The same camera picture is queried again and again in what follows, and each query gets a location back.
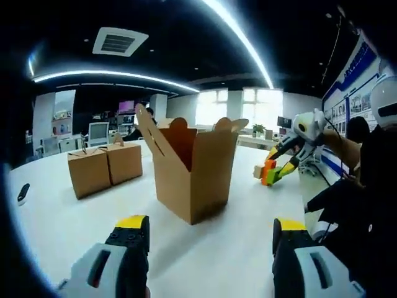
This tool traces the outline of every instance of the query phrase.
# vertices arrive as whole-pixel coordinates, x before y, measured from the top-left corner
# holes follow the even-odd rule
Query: orange object
[[[277,162],[275,160],[267,160],[267,161],[265,161],[265,167],[263,168],[263,173],[262,173],[262,178],[261,178],[262,185],[268,185],[266,183],[267,171],[270,170],[270,169],[274,169],[276,164],[277,164]]]

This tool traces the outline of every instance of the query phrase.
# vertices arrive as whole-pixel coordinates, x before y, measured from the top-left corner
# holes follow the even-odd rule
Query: ceiling vent
[[[147,34],[132,30],[102,27],[92,53],[129,57],[148,37]]]

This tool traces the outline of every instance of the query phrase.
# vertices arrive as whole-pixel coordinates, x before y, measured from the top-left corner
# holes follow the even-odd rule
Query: poster
[[[358,94],[350,100],[350,119],[357,116],[363,117],[372,131],[377,126],[377,122],[372,114],[370,95],[369,91],[363,96]]]

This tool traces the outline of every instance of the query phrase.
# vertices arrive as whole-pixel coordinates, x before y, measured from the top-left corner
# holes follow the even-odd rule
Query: white table
[[[257,145],[264,145],[264,146],[270,147],[270,148],[278,143],[273,140],[266,140],[263,136],[254,138],[252,135],[239,135],[237,142],[238,142],[238,145],[240,145],[242,142],[244,142],[244,143],[257,144]]]
[[[304,221],[298,173],[272,188],[252,176],[266,151],[237,147],[230,197],[217,218],[190,226],[156,200],[151,153],[143,141],[143,176],[78,201],[66,154],[43,158],[11,171],[11,198],[22,234],[52,285],[115,223],[133,214],[150,216],[148,286],[152,297],[269,297],[275,217]],[[285,163],[288,156],[280,157]],[[16,206],[30,183],[27,201]]]

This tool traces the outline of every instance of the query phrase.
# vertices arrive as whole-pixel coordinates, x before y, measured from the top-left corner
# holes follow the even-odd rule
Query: cardboard box
[[[68,153],[68,164],[78,199],[110,187],[107,157],[102,150],[95,148]]]
[[[141,104],[135,110],[153,154],[158,200],[189,224],[219,212],[229,198],[237,131],[248,120],[222,118],[214,131],[197,133],[176,118],[159,130]]]
[[[121,135],[117,133],[113,145],[101,146],[99,148],[106,152],[112,185],[142,176],[140,145],[124,143]]]

